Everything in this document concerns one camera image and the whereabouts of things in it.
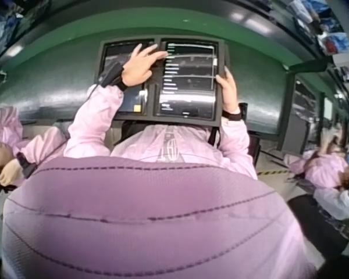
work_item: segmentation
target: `floor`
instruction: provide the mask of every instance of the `floor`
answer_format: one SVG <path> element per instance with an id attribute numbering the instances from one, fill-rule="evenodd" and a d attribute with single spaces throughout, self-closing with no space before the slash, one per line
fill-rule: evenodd
<path id="1" fill-rule="evenodd" d="M 47 127 L 37 127 L 35 129 L 25 127 L 24 136 L 25 137 L 33 137 L 36 134 L 42 134 Z M 110 131 L 106 136 L 106 145 L 111 146 L 111 142 L 116 141 L 119 138 L 120 131 Z M 270 152 L 278 157 L 281 156 L 279 152 L 276 152 L 275 146 L 276 143 L 269 141 L 262 141 L 262 150 Z M 259 175 L 259 179 L 265 182 L 268 186 L 274 188 L 286 201 L 302 194 L 305 192 L 296 187 L 292 183 L 288 183 L 286 180 L 289 178 L 289 173 L 280 173 L 280 174 L 272 174 L 273 171 L 286 171 L 282 166 L 279 166 L 272 162 L 272 158 L 264 153 L 261 153 L 258 159 L 256 170 Z M 5 201 L 7 194 L 0 194 L 0 229 L 1 229 L 1 214 L 2 207 Z M 307 241 L 307 256 L 308 259 L 316 266 L 319 267 L 324 262 L 323 257 L 320 253 L 315 249 L 315 247 Z"/>

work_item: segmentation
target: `workstation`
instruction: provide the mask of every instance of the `workstation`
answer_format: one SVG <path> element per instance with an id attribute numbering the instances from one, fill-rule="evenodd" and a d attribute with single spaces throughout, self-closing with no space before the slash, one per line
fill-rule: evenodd
<path id="1" fill-rule="evenodd" d="M 26 1 L 13 2 L 22 7 L 19 2 Z M 307 10 L 295 13 L 296 1 L 64 2 L 17 7 L 17 18 L 27 16 L 32 25 L 27 28 L 19 20 L 16 30 L 22 31 L 10 35 L 10 43 L 0 41 L 0 106 L 17 109 L 25 139 L 52 126 L 62 126 L 67 134 L 78 110 L 93 97 L 87 88 L 106 80 L 106 87 L 112 84 L 109 76 L 127 63 L 138 44 L 157 44 L 157 51 L 168 56 L 153 65 L 150 79 L 124 91 L 106 133 L 110 150 L 132 137 L 132 124 L 204 128 L 209 131 L 206 142 L 219 148 L 222 120 L 228 116 L 216 75 L 224 76 L 225 66 L 236 79 L 257 174 L 272 169 L 292 173 L 286 157 L 303 158 L 317 150 L 325 130 L 341 126 L 337 146 L 349 146 L 349 47 L 329 35 L 348 34 L 349 23 L 343 24 L 339 10 L 330 14 L 339 22 L 331 33 L 323 13 L 318 13 L 320 28 Z M 269 166 L 263 167 L 266 158 Z M 296 174 L 289 180 L 314 199 L 315 183 Z M 1 206 L 9 194 L 0 192 Z M 305 202 L 292 199 L 289 206 L 294 203 L 296 214 Z M 305 236 L 325 259 L 341 254 L 349 243 L 349 218 L 338 220 L 321 205 L 315 209 L 314 222 L 332 222 L 327 230 L 341 237 L 328 252 L 329 244 L 310 235 L 316 225 L 295 215 Z"/>

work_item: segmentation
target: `black frame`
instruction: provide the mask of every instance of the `black frame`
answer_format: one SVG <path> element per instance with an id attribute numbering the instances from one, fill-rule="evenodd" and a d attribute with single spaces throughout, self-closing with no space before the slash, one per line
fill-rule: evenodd
<path id="1" fill-rule="evenodd" d="M 303 86 L 305 86 L 309 92 L 311 91 L 309 86 L 306 85 L 306 82 L 302 78 L 297 77 L 297 74 L 298 73 L 295 73 L 292 71 L 287 72 L 286 90 L 285 90 L 285 94 L 284 94 L 284 100 L 283 100 L 283 104 L 282 104 L 282 112 L 280 114 L 280 121 L 279 121 L 280 133 L 278 136 L 278 144 L 277 144 L 277 148 L 276 148 L 278 151 L 282 151 L 282 148 L 284 145 L 284 139 L 286 138 L 287 128 L 289 125 L 289 119 L 290 119 L 291 111 L 292 111 L 292 107 L 293 107 L 296 81 L 299 81 Z M 311 94 L 314 96 L 316 103 L 317 103 L 317 108 L 316 108 L 317 113 L 318 113 L 319 117 L 322 117 L 320 115 L 320 99 L 321 99 L 321 97 L 320 96 L 318 97 L 317 94 L 314 94 L 312 92 L 311 92 Z M 318 139 L 320 133 L 321 133 L 321 130 L 317 129 L 317 135 L 316 135 L 317 139 Z"/>
<path id="2" fill-rule="evenodd" d="M 154 44 L 158 44 L 158 49 L 163 50 L 162 42 L 170 39 L 184 39 L 184 40 L 199 40 L 209 41 L 217 44 L 218 46 L 218 74 L 223 76 L 225 74 L 225 65 L 230 65 L 230 56 L 224 40 L 213 37 L 202 36 L 182 36 L 182 35 L 146 35 L 146 36 L 133 36 L 114 38 L 112 40 L 103 40 L 100 43 L 98 51 L 98 63 L 95 70 L 95 82 L 101 73 L 106 49 L 109 44 L 124 42 L 124 41 L 139 41 L 139 40 L 152 40 Z M 131 120 L 131 121 L 152 121 L 159 123 L 181 123 L 197 126 L 219 127 L 221 124 L 222 116 L 222 88 L 217 84 L 216 88 L 216 104 L 213 120 L 201 120 L 191 119 L 183 117 L 170 117 L 170 116 L 157 116 L 155 114 L 156 101 L 159 98 L 161 91 L 161 76 L 163 71 L 163 62 L 157 63 L 157 67 L 152 68 L 152 77 L 145 83 L 147 89 L 147 101 L 145 104 L 145 113 L 132 113 L 132 112 L 117 112 L 114 120 Z"/>

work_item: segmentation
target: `pink uniform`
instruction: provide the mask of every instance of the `pink uniform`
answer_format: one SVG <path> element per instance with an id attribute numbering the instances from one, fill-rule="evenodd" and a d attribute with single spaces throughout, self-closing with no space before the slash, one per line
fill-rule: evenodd
<path id="1" fill-rule="evenodd" d="M 51 127 L 44 135 L 37 135 L 32 140 L 22 139 L 22 134 L 23 127 L 19 121 L 17 109 L 12 106 L 0 108 L 0 142 L 8 144 L 13 149 L 14 155 L 21 152 L 28 162 L 36 164 L 63 155 L 66 138 L 60 129 Z M 23 180 L 24 178 L 21 177 L 15 185 L 20 186 Z"/>
<path id="2" fill-rule="evenodd" d="M 313 165 L 305 173 L 305 178 L 316 187 L 333 188 L 340 186 L 340 173 L 348 163 L 337 154 L 322 155 L 316 158 Z"/>
<path id="3" fill-rule="evenodd" d="M 265 190 L 270 189 L 264 183 L 256 180 L 257 175 L 252 164 L 252 158 L 247 153 L 249 136 L 243 121 L 222 119 L 219 149 L 207 143 L 208 133 L 204 129 L 186 126 L 172 126 L 170 128 L 171 126 L 154 125 L 148 126 L 144 131 L 128 138 L 110 152 L 104 146 L 105 132 L 110 128 L 112 119 L 122 104 L 122 100 L 123 94 L 117 87 L 97 88 L 90 100 L 79 109 L 74 123 L 69 127 L 71 138 L 67 143 L 64 156 L 72 158 L 116 156 L 148 162 L 148 167 L 156 162 L 202 163 L 221 167 L 240 176 L 236 179 L 237 182 L 234 180 L 233 183 L 236 183 L 236 187 L 241 187 L 241 189 L 236 190 L 237 192 L 231 196 L 228 195 L 228 197 L 241 201 L 248 199 L 250 195 L 257 194 L 259 187 Z M 102 161 L 101 158 L 96 158 L 96 160 L 97 162 Z M 219 182 L 221 183 L 220 187 L 227 186 L 227 183 Z M 108 188 L 115 189 L 119 186 L 121 184 L 115 185 L 109 182 Z M 142 185 L 134 183 L 130 186 L 132 191 L 136 193 L 136 195 L 132 195 L 133 199 L 136 199 L 137 195 L 141 196 L 135 188 L 138 187 L 142 190 Z M 208 185 L 200 179 L 200 187 L 202 186 L 207 187 Z M 261 199 L 253 205 L 250 203 L 240 205 L 233 213 L 233 218 L 236 221 L 236 227 L 234 228 L 242 227 L 243 229 L 233 234 L 232 237 L 238 239 L 246 231 L 253 230 L 260 222 L 272 220 L 270 214 L 272 212 L 276 214 L 281 210 L 278 209 L 278 205 L 282 205 L 283 208 L 283 214 L 279 214 L 279 221 L 271 226 L 270 230 L 261 231 L 261 239 L 255 239 L 251 242 L 251 249 L 245 248 L 241 252 L 240 259 L 245 260 L 245 262 L 242 264 L 235 257 L 235 263 L 223 262 L 225 265 L 223 271 L 228 270 L 234 264 L 238 266 L 237 263 L 239 263 L 240 265 L 237 267 L 238 274 L 246 276 L 243 278 L 262 278 L 262 275 L 264 278 L 271 279 L 311 278 L 315 268 L 306 259 L 304 237 L 300 225 L 278 194 L 275 193 L 271 199 Z M 181 208 L 183 205 L 177 203 L 177 206 Z M 109 207 L 103 214 L 106 216 L 118 214 L 116 212 L 115 209 Z M 273 244 L 277 235 L 280 235 L 280 237 L 277 243 Z M 226 236 L 227 233 L 225 232 L 219 237 L 220 243 L 225 241 Z M 271 257 L 276 260 L 267 263 Z"/>
<path id="4" fill-rule="evenodd" d="M 207 143 L 209 131 L 206 129 L 154 125 L 128 138 L 110 152 L 104 144 L 105 133 L 122 102 L 123 94 L 117 87 L 98 87 L 69 127 L 71 137 L 64 156 L 115 156 L 143 162 L 205 163 L 257 179 L 252 157 L 248 155 L 250 137 L 243 121 L 222 119 L 219 149 Z"/>
<path id="5" fill-rule="evenodd" d="M 286 165 L 294 174 L 304 172 L 304 165 L 312 156 L 314 151 L 304 153 L 302 159 L 287 155 L 284 159 Z M 305 179 L 319 188 L 333 188 L 339 186 L 340 173 L 348 166 L 346 160 L 336 153 L 321 155 L 313 159 L 311 167 L 305 172 Z"/>

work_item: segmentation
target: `sleeve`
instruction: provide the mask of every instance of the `sleeve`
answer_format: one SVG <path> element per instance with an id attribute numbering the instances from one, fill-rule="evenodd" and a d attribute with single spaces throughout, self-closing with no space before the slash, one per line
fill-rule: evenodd
<path id="1" fill-rule="evenodd" d="M 88 90 L 88 96 L 95 88 Z M 118 87 L 98 86 L 91 98 L 76 113 L 74 122 L 69 127 L 70 139 L 64 151 L 65 157 L 84 158 L 109 156 L 105 147 L 106 132 L 123 102 L 123 93 Z"/>
<path id="2" fill-rule="evenodd" d="M 0 129 L 5 128 L 12 123 L 20 124 L 17 109 L 14 106 L 0 107 Z"/>
<path id="3" fill-rule="evenodd" d="M 314 198 L 335 219 L 345 220 L 349 218 L 349 193 L 347 190 L 340 193 L 334 188 L 316 189 Z"/>
<path id="4" fill-rule="evenodd" d="M 0 141 L 10 146 L 22 140 L 23 127 L 13 106 L 0 107 Z"/>
<path id="5" fill-rule="evenodd" d="M 253 159 L 248 154 L 250 136 L 244 121 L 229 121 L 222 118 L 220 128 L 220 151 L 230 161 L 229 169 L 257 179 Z"/>
<path id="6" fill-rule="evenodd" d="M 37 135 L 20 152 L 29 163 L 40 164 L 63 155 L 66 138 L 57 127 L 47 129 L 44 135 Z"/>

